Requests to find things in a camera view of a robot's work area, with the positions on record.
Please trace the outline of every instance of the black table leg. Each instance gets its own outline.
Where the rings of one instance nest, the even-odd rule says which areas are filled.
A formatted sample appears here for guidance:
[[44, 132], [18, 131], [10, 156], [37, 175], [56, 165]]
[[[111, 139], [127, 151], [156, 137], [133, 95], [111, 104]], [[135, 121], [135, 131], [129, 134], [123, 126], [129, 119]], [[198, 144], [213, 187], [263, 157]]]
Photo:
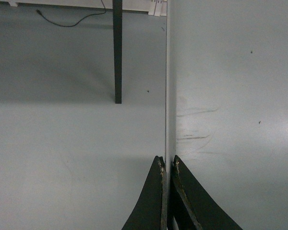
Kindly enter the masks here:
[[122, 0], [113, 0], [115, 103], [121, 104]]

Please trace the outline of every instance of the scuff mark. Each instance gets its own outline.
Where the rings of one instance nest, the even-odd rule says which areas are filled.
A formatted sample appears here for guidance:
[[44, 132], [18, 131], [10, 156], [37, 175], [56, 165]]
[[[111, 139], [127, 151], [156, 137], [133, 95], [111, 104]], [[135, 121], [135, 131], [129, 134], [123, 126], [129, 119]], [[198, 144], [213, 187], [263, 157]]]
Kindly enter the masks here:
[[217, 109], [204, 110], [204, 111], [198, 111], [198, 112], [192, 112], [192, 113], [177, 115], [177, 117], [194, 115], [194, 114], [210, 113], [210, 112], [215, 112], [217, 110], [218, 110], [218, 108]]
[[209, 142], [212, 140], [212, 138], [213, 138], [213, 136], [214, 136], [215, 133], [216, 133], [216, 131], [211, 135], [211, 137], [210, 137], [210, 139], [207, 141], [207, 143], [204, 144], [203, 146], [201, 146], [198, 150], [201, 150], [201, 149], [204, 148], [206, 145], [208, 145]]
[[206, 137], [190, 137], [190, 138], [177, 138], [177, 140], [192, 140], [192, 139], [204, 139], [209, 137], [210, 135], [206, 136]]

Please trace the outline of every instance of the black cable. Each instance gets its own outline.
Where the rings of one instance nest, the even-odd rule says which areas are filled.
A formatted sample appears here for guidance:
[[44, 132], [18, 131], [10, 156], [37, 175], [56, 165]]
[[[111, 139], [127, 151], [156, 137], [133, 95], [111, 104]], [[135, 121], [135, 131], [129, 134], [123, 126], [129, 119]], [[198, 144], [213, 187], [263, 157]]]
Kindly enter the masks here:
[[80, 19], [80, 20], [79, 20], [77, 23], [75, 23], [74, 25], [60, 25], [60, 24], [54, 23], [54, 22], [50, 21], [48, 18], [46, 18], [40, 10], [36, 10], [36, 12], [37, 12], [40, 16], [42, 16], [47, 22], [49, 22], [49, 23], [51, 23], [51, 24], [54, 24], [54, 25], [57, 25], [57, 26], [61, 26], [61, 27], [74, 27], [74, 26], [76, 26], [77, 24], [79, 24], [82, 20], [84, 20], [84, 19], [86, 19], [86, 18], [88, 18], [88, 17], [90, 17], [90, 16], [105, 14], [105, 13], [107, 12], [107, 11], [106, 11], [106, 7], [105, 7], [105, 5], [104, 5], [104, 2], [103, 2], [102, 0], [100, 0], [100, 1], [101, 1], [102, 5], [104, 6], [104, 10], [105, 10], [104, 12], [102, 12], [102, 13], [92, 13], [92, 14], [89, 14], [89, 15], [83, 17], [82, 19]]

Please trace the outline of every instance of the table leg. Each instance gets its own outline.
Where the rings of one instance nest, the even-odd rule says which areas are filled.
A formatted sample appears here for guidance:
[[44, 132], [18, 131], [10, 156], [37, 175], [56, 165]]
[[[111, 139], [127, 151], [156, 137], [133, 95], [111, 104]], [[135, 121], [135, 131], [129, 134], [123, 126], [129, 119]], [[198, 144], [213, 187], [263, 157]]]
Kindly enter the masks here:
[[113, 0], [115, 103], [121, 104], [122, 0]]

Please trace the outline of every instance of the black chair leg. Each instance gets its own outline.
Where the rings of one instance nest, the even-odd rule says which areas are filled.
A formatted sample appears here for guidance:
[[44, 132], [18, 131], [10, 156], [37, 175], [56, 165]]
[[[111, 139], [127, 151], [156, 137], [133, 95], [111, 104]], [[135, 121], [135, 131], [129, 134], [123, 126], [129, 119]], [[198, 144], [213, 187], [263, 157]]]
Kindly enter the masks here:
[[171, 173], [170, 208], [179, 230], [242, 230], [178, 156]]
[[115, 103], [121, 104], [122, 0], [113, 0]]
[[167, 187], [162, 157], [156, 156], [142, 192], [122, 230], [166, 230]]

